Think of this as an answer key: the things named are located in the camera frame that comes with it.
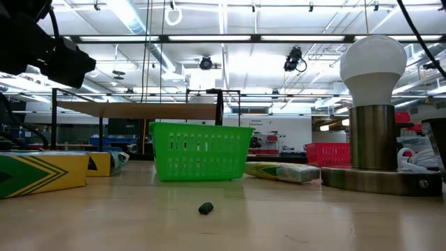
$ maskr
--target green plastic basket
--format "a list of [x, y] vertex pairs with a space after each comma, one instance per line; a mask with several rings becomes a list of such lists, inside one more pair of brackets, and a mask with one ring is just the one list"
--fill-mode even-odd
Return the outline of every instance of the green plastic basket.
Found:
[[241, 178], [253, 128], [150, 123], [161, 181]]

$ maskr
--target black rubber piece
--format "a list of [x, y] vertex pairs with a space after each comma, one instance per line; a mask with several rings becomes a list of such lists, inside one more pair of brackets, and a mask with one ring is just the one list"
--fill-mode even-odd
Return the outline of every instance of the black rubber piece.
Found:
[[198, 212], [200, 212], [202, 215], [207, 215], [212, 210], [214, 210], [214, 205], [212, 205], [210, 202], [206, 202], [198, 208]]

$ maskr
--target lamp base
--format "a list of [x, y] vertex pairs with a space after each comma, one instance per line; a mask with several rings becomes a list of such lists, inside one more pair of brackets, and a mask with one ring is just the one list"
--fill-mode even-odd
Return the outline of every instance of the lamp base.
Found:
[[344, 190], [401, 196], [442, 196], [439, 172], [380, 172], [322, 168], [322, 184]]

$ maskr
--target metal cylinder base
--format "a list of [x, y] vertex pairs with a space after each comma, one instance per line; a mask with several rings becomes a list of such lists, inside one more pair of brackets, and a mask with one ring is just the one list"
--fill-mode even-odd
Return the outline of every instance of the metal cylinder base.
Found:
[[352, 168], [395, 172], [395, 108], [392, 105], [354, 107], [349, 110], [349, 116]]
[[322, 184], [358, 192], [414, 197], [442, 196], [441, 173], [377, 172], [322, 168]]

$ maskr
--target security camera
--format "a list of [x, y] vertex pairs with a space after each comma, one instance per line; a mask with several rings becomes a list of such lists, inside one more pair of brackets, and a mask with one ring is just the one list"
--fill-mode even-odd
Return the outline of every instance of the security camera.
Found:
[[209, 70], [212, 68], [212, 61], [210, 60], [210, 56], [203, 56], [203, 59], [200, 62], [200, 69]]

